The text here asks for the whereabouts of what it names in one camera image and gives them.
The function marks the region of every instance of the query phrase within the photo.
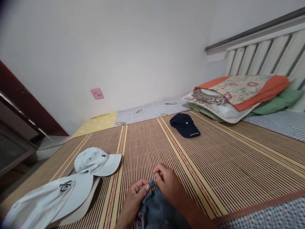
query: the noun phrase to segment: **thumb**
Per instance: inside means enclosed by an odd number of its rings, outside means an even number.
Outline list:
[[[140,191],[137,193],[137,197],[139,201],[142,201],[144,199],[144,197],[146,196],[149,190],[150,190],[149,184],[145,185],[143,188],[140,189]]]
[[[160,174],[158,172],[155,173],[155,181],[156,181],[157,185],[159,186],[159,188],[162,191],[164,186],[165,186],[165,183],[162,180],[162,177],[160,176]]]

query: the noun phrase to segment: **yellow bedsheet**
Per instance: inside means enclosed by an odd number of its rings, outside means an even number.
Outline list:
[[[117,112],[107,113],[85,121],[83,125],[75,132],[75,134],[72,135],[71,138],[113,127],[117,118],[117,114]]]

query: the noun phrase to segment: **gray cap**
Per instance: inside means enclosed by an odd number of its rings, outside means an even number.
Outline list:
[[[136,221],[137,229],[190,228],[185,218],[164,198],[160,189],[148,192],[143,199]]]

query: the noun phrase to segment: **cap brim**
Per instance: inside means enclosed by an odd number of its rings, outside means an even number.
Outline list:
[[[50,224],[48,226],[48,228],[53,228],[56,226],[63,226],[63,225],[75,223],[75,222],[81,220],[86,215],[86,213],[89,209],[93,195],[95,193],[96,187],[98,186],[100,179],[101,179],[100,177],[94,176],[93,186],[91,188],[90,194],[81,206],[79,206],[76,210],[74,210],[73,212],[64,216],[63,218],[59,219],[58,221],[53,222],[52,224]]]
[[[91,192],[93,184],[93,175],[86,172],[73,174],[69,177],[73,177],[75,179],[75,187],[73,188],[69,199],[66,201],[65,205],[55,216],[52,222],[63,218],[64,216],[68,215],[69,213],[77,209],[79,206],[81,206]]]
[[[195,126],[195,124],[190,124],[188,127],[176,127],[179,134],[185,138],[196,137],[200,135],[199,130]]]
[[[98,171],[92,173],[92,175],[99,177],[106,177],[113,174],[119,167],[122,154],[109,154],[107,162]]]

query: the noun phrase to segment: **human hand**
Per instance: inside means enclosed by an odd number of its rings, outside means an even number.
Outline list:
[[[179,208],[183,200],[189,199],[174,170],[160,163],[153,173],[163,196],[172,206]]]
[[[126,229],[132,226],[138,214],[140,204],[149,189],[148,180],[145,179],[140,179],[129,185],[115,229]]]

